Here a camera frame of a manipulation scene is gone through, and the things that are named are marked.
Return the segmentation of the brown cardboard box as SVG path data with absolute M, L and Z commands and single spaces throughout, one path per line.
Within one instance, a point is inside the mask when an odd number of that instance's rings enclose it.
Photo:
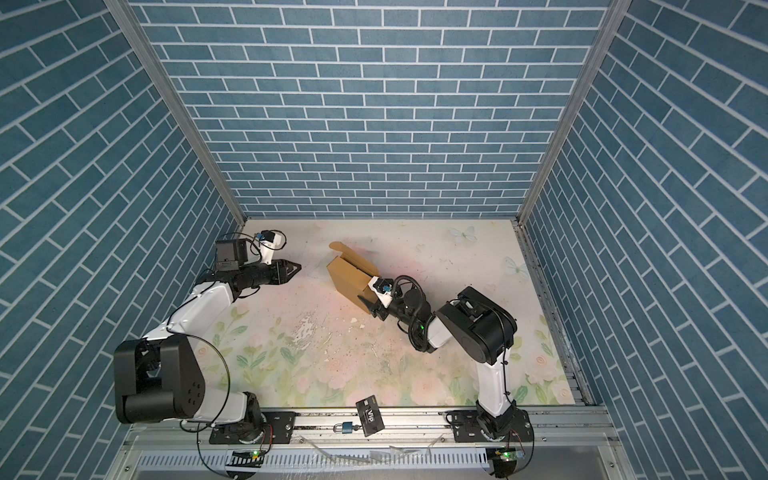
M 340 241 L 331 242 L 329 248 L 338 253 L 327 265 L 336 290 L 370 314 L 369 306 L 375 304 L 378 298 L 369 287 L 369 282 L 380 275 L 378 268 Z

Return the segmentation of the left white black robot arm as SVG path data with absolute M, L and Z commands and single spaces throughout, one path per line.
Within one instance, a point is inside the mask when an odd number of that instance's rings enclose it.
M 286 243 L 280 230 L 217 241 L 214 267 L 198 277 L 186 300 L 158 327 L 116 348 L 113 367 L 119 422 L 180 419 L 216 428 L 261 428 L 264 419 L 256 397 L 207 387 L 191 343 L 201 340 L 243 291 L 285 284 L 300 271 L 300 264 L 275 258 Z

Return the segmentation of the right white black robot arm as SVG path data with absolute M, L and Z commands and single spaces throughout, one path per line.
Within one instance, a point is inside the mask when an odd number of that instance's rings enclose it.
M 368 288 L 376 299 L 370 301 L 362 295 L 358 298 L 373 317 L 395 317 L 415 350 L 432 353 L 450 340 L 463 348 L 477 366 L 476 405 L 482 428 L 494 437 L 508 430 L 517 409 L 506 375 L 507 351 L 514 345 L 516 320 L 471 286 L 436 310 L 420 284 L 407 275 L 394 279 L 373 277 Z

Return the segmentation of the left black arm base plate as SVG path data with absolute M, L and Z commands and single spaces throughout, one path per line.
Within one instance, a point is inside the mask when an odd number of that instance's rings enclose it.
M 293 411 L 262 412 L 259 418 L 247 415 L 241 422 L 214 427 L 209 443 L 234 446 L 289 444 L 296 417 Z

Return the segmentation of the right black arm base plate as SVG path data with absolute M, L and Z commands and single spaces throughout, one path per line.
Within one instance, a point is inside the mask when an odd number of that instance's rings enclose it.
M 492 416 L 477 405 L 475 410 L 452 410 L 445 413 L 457 443 L 522 442 L 534 440 L 528 412 L 516 406 L 500 416 Z

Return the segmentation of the aluminium front rail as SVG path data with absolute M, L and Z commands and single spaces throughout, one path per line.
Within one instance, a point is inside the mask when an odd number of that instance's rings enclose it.
M 338 447 L 414 447 L 452 446 L 458 420 L 447 419 L 450 407 L 383 407 L 384 429 L 365 436 L 361 428 L 343 433 L 341 425 L 360 424 L 358 412 L 345 408 L 298 408 L 293 423 L 272 428 L 273 440 L 258 440 L 257 447 L 273 450 L 310 447 L 327 450 Z M 618 447 L 619 434 L 604 407 L 585 405 L 524 406 L 536 447 Z M 137 424 L 130 428 L 123 448 L 126 450 L 184 450 L 193 452 L 224 450 L 224 445 L 209 443 L 208 432 L 186 433 L 176 421 Z

